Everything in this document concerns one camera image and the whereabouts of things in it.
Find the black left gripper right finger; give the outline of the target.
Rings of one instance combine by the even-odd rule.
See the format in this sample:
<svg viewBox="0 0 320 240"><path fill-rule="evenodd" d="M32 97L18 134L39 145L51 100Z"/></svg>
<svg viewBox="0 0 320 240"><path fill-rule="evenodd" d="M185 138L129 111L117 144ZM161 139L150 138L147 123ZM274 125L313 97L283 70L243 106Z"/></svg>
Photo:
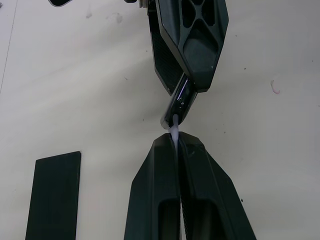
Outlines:
<svg viewBox="0 0 320 240"><path fill-rule="evenodd" d="M179 133L178 173L188 240L254 240L255 233L228 174L199 138Z"/></svg>

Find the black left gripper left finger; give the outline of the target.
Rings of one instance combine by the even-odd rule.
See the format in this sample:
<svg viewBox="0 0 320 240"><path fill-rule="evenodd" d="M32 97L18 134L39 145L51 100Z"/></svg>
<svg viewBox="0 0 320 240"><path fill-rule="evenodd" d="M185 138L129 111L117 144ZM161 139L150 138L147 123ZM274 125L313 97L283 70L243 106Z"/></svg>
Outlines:
<svg viewBox="0 0 320 240"><path fill-rule="evenodd" d="M180 238L178 160L171 135L155 139L130 189L124 239Z"/></svg>

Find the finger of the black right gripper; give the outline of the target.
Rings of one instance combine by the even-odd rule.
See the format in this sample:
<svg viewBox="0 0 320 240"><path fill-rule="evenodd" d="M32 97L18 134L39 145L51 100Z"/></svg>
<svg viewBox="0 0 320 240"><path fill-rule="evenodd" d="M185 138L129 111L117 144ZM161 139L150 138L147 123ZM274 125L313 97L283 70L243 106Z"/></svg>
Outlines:
<svg viewBox="0 0 320 240"><path fill-rule="evenodd" d="M224 0L157 0L159 31L198 93L212 83L229 16Z"/></svg>
<svg viewBox="0 0 320 240"><path fill-rule="evenodd" d="M183 75L183 70L161 36L155 7L148 8L148 21L154 70L165 90L171 96Z"/></svg>

